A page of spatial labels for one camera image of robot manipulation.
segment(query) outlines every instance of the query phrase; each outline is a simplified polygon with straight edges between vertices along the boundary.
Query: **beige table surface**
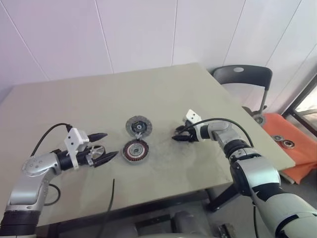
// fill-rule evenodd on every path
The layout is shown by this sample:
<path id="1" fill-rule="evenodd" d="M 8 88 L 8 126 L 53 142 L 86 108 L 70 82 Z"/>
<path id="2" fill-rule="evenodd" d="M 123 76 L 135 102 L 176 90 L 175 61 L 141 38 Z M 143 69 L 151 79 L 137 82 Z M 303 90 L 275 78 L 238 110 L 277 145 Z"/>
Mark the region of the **beige table surface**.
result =
<path id="1" fill-rule="evenodd" d="M 14 87 L 0 105 L 1 211 L 23 162 L 43 133 L 60 122 L 70 123 L 87 134 L 107 132 L 100 144 L 114 151 L 132 139 L 125 130 L 126 121 L 135 115 L 145 116 L 153 124 L 152 134 L 145 139 L 150 153 L 148 160 L 139 165 L 127 163 L 118 154 L 96 169 L 63 172 L 52 180 L 61 188 L 60 201 L 43 209 L 39 225 L 104 212 L 113 178 L 112 209 L 232 181 L 228 160 L 216 142 L 171 139 L 188 109 L 203 119 L 224 117 L 241 124 L 255 147 L 277 169 L 295 165 L 238 102 L 195 63 L 26 84 Z M 55 129 L 37 154 L 65 149 L 65 136 L 65 127 Z"/>

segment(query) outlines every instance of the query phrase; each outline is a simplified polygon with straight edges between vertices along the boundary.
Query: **white wall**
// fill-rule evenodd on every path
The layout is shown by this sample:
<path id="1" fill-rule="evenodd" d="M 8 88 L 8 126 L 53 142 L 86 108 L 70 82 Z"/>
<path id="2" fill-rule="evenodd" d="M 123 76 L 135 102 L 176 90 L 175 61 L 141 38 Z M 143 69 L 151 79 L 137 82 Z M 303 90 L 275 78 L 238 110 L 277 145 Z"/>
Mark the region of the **white wall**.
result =
<path id="1" fill-rule="evenodd" d="M 316 15 L 316 0 L 0 0 L 0 101 L 20 83 L 253 64 L 272 69 L 280 112 L 316 71 Z M 226 88 L 259 107 L 258 88 Z"/>

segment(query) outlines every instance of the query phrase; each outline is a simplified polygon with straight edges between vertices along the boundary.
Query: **chair backrest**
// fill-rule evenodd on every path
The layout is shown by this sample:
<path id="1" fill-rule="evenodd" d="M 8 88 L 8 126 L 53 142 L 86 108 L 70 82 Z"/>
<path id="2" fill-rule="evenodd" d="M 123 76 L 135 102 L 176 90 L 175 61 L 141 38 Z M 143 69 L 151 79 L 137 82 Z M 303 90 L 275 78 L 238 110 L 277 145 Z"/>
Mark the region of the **chair backrest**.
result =
<path id="1" fill-rule="evenodd" d="M 220 83 L 246 83 L 262 86 L 267 91 L 272 79 L 272 71 L 266 67 L 253 65 L 228 65 L 214 69 L 211 75 Z"/>

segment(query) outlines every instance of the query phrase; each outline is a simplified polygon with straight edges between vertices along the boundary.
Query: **floor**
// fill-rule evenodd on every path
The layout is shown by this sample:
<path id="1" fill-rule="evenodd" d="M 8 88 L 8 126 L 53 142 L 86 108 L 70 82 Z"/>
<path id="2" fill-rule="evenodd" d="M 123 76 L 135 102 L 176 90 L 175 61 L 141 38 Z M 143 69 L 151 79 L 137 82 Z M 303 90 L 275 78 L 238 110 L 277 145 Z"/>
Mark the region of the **floor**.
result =
<path id="1" fill-rule="evenodd" d="M 305 199 L 312 206 L 317 208 L 317 170 L 312 171 L 305 177 L 300 185 L 289 184 L 282 179 L 282 187 L 285 191 L 299 195 Z M 221 193 L 226 187 L 215 188 L 216 193 Z M 163 209 L 140 216 L 129 217 L 122 220 L 114 221 L 106 224 L 105 231 L 102 237 L 116 238 L 116 233 L 123 229 L 132 229 L 132 224 L 135 222 L 143 221 L 153 217 L 170 214 L 173 216 L 178 211 L 188 211 L 196 218 L 197 222 L 203 227 L 204 232 L 211 236 L 217 235 L 216 227 L 224 223 L 233 225 L 237 238 L 254 238 L 254 225 L 253 225 L 253 206 L 248 197 L 240 196 L 234 201 L 222 207 L 215 213 L 206 213 L 204 206 L 206 201 L 192 202 L 182 204 L 168 209 Z M 257 224 L 260 238 L 272 238 L 264 225 L 259 213 L 257 212 Z M 93 238 L 96 236 L 100 226 L 91 226 L 87 228 L 73 230 L 71 232 L 63 233 L 61 238 Z M 148 226 L 140 230 L 141 235 L 168 233 L 170 232 L 170 224 L 168 222 L 159 223 L 156 225 Z"/>

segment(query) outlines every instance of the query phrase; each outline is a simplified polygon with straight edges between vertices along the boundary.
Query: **chair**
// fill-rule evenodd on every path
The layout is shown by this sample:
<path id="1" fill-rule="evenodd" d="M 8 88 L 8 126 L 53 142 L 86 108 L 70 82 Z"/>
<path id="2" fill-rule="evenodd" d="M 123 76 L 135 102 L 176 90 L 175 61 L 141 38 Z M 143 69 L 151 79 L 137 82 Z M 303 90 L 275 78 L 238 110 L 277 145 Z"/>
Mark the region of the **chair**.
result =
<path id="1" fill-rule="evenodd" d="M 272 79 L 272 71 L 266 67 L 253 65 L 228 65 L 214 69 L 210 74 L 220 83 L 245 83 L 264 87 L 264 94 L 259 111 L 251 112 L 243 107 L 250 115 L 261 114 L 265 109 L 265 99 Z"/>

